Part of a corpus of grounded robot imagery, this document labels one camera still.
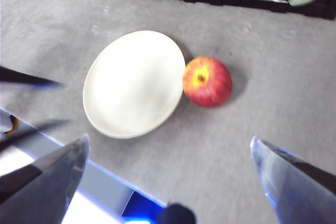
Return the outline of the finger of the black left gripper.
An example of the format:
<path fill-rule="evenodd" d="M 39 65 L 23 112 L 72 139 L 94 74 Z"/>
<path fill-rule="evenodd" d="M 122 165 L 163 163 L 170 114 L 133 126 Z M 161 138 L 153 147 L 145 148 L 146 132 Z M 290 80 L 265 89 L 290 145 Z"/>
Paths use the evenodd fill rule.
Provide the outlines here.
<path fill-rule="evenodd" d="M 39 133 L 41 130 L 42 131 L 50 130 L 50 129 L 59 127 L 69 122 L 70 120 L 51 120 L 51 121 L 39 124 L 37 127 L 33 127 L 32 129 L 28 129 L 16 135 L 9 136 L 4 141 L 1 141 L 1 152 L 4 151 L 8 147 L 16 143 L 19 143 L 32 135 Z"/>
<path fill-rule="evenodd" d="M 1 66 L 1 83 L 10 85 L 24 85 L 31 88 L 59 88 L 62 83 L 42 77 L 32 76 Z"/>

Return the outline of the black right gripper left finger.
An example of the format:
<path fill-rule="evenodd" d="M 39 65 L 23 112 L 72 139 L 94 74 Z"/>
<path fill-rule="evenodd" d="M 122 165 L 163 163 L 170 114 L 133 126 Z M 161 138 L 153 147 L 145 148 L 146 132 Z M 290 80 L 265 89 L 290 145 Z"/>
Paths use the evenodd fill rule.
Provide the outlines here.
<path fill-rule="evenodd" d="M 87 134 L 1 176 L 1 223 L 62 223 L 90 152 Z"/>

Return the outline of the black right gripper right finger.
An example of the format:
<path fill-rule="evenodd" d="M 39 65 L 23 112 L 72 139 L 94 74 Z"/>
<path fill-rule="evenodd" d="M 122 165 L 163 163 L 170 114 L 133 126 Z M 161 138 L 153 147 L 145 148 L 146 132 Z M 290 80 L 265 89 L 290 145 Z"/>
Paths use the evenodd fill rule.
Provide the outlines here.
<path fill-rule="evenodd" d="M 280 223 L 335 223 L 335 175 L 256 136 L 251 157 Z"/>

